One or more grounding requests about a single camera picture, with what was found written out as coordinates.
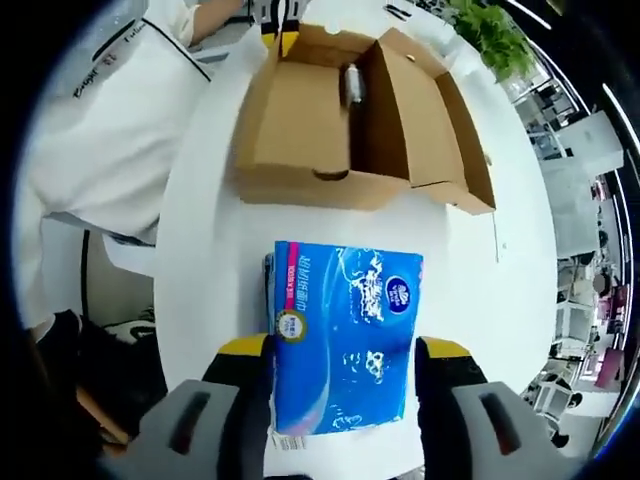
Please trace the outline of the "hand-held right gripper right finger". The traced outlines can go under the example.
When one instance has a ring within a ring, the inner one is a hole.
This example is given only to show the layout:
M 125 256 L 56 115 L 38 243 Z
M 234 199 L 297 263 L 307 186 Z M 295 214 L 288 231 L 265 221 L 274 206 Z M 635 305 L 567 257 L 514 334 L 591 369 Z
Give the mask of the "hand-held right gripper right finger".
M 575 461 L 552 444 L 543 418 L 489 382 L 466 348 L 419 337 L 414 362 L 427 479 L 575 477 Z

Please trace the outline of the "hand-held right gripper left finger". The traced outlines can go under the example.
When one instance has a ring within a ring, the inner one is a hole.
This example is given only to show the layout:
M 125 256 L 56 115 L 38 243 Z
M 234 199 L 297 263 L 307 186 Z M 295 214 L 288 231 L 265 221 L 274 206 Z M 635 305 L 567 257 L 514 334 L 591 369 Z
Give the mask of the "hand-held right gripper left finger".
M 223 345 L 144 415 L 122 455 L 124 479 L 262 479 L 271 425 L 274 339 Z

